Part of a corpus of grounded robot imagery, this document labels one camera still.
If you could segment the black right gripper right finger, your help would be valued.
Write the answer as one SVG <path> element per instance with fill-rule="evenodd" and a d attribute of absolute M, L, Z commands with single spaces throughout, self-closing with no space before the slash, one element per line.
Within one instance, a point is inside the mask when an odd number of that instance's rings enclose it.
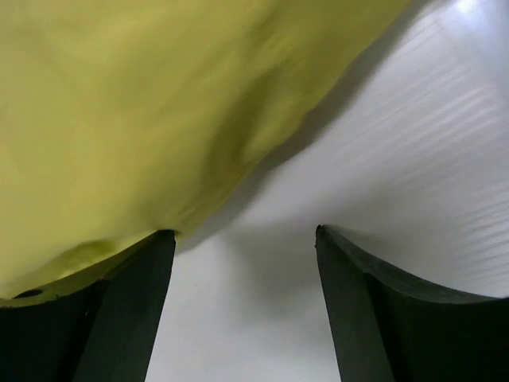
<path fill-rule="evenodd" d="M 326 225 L 315 248 L 341 380 L 507 380 L 506 298 L 421 279 Z"/>

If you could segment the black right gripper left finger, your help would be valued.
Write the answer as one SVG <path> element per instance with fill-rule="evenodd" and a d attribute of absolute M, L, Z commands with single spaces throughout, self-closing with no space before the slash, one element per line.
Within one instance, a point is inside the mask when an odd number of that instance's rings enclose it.
<path fill-rule="evenodd" d="M 1 301 L 3 381 L 144 381 L 172 273 L 160 231 Z"/>

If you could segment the yellow trousers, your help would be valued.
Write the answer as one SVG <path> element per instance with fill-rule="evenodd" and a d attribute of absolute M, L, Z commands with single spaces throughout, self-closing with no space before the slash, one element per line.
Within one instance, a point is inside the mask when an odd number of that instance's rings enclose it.
<path fill-rule="evenodd" d="M 188 234 L 405 1 L 4 1 L 1 296 Z"/>

